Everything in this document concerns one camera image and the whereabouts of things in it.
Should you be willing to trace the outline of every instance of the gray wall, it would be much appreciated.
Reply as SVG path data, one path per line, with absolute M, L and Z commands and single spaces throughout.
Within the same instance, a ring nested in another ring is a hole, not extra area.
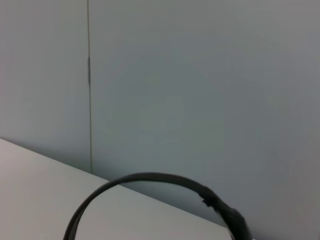
M 0 138 L 90 171 L 86 0 L 0 1 Z
M 320 2 L 91 0 L 93 173 L 192 178 L 258 240 L 318 238 Z M 131 188 L 221 221 L 164 184 Z

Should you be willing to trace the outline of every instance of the tabletop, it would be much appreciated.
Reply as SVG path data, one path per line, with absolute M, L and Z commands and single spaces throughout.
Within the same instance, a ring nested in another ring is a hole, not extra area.
M 0 238 L 62 240 L 78 206 L 105 179 L 0 139 Z M 213 222 L 123 186 L 88 206 L 77 240 L 230 240 Z

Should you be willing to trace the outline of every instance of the black cable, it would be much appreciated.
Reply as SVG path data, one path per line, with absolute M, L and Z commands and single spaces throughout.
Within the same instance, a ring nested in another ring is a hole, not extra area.
M 116 185 L 137 181 L 175 184 L 195 191 L 203 198 L 203 202 L 208 207 L 213 207 L 221 215 L 234 240 L 252 240 L 250 231 L 242 215 L 225 204 L 212 190 L 191 179 L 164 173 L 136 173 L 105 183 L 95 190 L 75 211 L 66 228 L 63 240 L 75 240 L 81 216 L 93 199 Z

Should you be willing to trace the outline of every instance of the vertical line on wall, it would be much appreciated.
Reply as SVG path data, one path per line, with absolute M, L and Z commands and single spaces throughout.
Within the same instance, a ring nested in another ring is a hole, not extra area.
M 90 124 L 90 173 L 93 173 L 92 164 L 92 114 L 91 114 L 91 59 L 90 59 L 90 25 L 89 25 L 89 0 L 86 0 L 86 21 L 88 36 L 88 83 L 89 83 L 89 124 Z

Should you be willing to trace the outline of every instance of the white table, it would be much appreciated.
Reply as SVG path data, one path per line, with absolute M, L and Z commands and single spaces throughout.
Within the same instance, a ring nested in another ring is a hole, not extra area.
M 0 239 L 62 240 L 75 210 L 105 182 L 0 139 Z M 89 205 L 80 221 L 76 239 L 231 238 L 222 226 L 116 186 Z

